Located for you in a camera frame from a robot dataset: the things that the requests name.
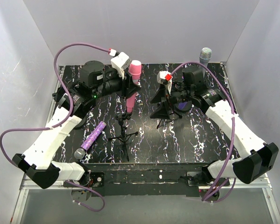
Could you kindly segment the purple matte microphone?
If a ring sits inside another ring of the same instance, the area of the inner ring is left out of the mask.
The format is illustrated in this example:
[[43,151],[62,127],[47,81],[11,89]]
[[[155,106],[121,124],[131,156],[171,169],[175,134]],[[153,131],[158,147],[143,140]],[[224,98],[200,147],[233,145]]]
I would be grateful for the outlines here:
[[192,107],[192,103],[188,101],[188,102],[180,103],[177,108],[182,112],[187,112],[191,109],[191,107]]

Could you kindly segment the black round-base clip stand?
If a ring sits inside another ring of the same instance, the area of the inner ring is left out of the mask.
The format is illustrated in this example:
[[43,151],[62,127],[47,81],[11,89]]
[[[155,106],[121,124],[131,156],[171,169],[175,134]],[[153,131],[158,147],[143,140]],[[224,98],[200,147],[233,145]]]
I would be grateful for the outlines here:
[[192,108],[192,102],[187,101],[179,104],[174,104],[174,112],[178,116],[178,118],[182,118],[184,113],[187,113]]

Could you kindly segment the pink microphone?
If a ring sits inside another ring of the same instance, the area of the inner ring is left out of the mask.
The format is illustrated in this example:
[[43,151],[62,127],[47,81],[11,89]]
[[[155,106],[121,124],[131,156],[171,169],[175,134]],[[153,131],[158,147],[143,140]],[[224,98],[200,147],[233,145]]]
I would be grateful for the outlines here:
[[135,104],[135,94],[137,90],[140,89],[139,79],[141,76],[142,65],[138,60],[132,60],[129,65],[128,75],[129,75],[129,87],[126,96],[126,111],[127,113],[133,112],[133,107]]

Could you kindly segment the black left-edge clip stand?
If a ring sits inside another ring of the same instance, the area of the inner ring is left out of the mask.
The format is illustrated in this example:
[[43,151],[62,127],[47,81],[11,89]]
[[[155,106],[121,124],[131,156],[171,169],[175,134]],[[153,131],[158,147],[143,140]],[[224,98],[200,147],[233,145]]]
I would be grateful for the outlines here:
[[[79,87],[76,85],[71,86],[69,93],[73,99],[73,111],[71,116],[75,115],[81,119],[81,121],[74,127],[75,130],[81,129],[86,122],[86,115],[89,109],[86,109],[86,98],[82,95],[81,91],[78,91]],[[68,114],[70,109],[70,100],[63,87],[59,87],[55,93],[52,94],[54,101],[56,102],[55,108],[64,108]]]

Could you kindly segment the silver grey microphone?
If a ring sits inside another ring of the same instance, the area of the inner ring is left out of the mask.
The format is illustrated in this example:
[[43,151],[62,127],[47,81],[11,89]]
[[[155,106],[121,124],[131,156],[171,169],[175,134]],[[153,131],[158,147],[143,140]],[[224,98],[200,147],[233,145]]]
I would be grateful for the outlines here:
[[211,57],[212,57],[212,50],[208,47],[202,48],[199,55],[199,63],[207,67]]

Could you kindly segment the purple glitter microphone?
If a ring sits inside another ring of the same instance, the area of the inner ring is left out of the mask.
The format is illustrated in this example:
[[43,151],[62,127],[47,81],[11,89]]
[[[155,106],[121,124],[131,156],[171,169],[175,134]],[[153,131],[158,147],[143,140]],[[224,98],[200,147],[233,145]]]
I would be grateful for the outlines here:
[[81,160],[84,158],[84,156],[86,155],[87,151],[90,149],[90,147],[92,146],[92,144],[96,141],[96,139],[98,138],[98,136],[103,132],[103,130],[106,127],[106,123],[101,121],[96,127],[95,129],[91,132],[91,134],[86,138],[86,140],[82,143],[82,145],[80,146],[80,148],[78,148],[75,152],[74,152],[74,157],[77,160]]

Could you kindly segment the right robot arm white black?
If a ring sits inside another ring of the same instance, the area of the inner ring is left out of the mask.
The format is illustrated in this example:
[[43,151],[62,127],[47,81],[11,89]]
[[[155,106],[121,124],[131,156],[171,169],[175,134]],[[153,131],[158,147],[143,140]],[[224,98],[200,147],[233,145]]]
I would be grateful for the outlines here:
[[169,120],[173,114],[177,114],[175,105],[190,102],[219,126],[240,158],[210,163],[203,171],[206,181],[213,181],[220,174],[222,178],[237,178],[249,184],[271,170],[279,152],[278,147],[274,143],[265,143],[249,129],[234,113],[227,97],[219,89],[205,83],[201,68],[184,68],[182,76],[183,81],[178,82],[168,71],[157,74],[160,87],[150,102],[157,104],[158,108],[150,118]]

